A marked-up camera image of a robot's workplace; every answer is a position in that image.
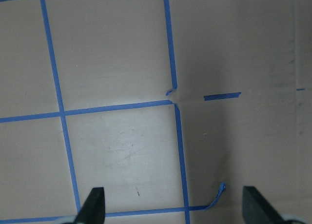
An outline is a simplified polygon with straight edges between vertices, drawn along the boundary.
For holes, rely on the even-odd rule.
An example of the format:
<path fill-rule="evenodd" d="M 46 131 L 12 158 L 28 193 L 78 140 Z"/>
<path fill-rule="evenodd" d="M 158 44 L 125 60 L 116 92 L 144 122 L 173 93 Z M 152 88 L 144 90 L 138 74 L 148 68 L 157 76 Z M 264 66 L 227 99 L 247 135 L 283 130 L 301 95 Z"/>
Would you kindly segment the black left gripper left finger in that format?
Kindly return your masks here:
<path fill-rule="evenodd" d="M 103 187 L 94 187 L 75 217 L 74 224 L 103 224 L 105 221 L 105 193 Z"/>

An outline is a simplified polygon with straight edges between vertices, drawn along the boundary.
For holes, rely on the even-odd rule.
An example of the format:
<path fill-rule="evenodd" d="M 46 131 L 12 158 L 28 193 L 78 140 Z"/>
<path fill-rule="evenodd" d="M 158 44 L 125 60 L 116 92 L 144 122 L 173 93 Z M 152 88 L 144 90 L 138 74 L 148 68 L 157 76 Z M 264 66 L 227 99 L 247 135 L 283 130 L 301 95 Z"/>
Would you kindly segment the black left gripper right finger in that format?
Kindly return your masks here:
<path fill-rule="evenodd" d="M 287 224 L 254 186 L 244 186 L 242 216 L 246 224 Z"/>

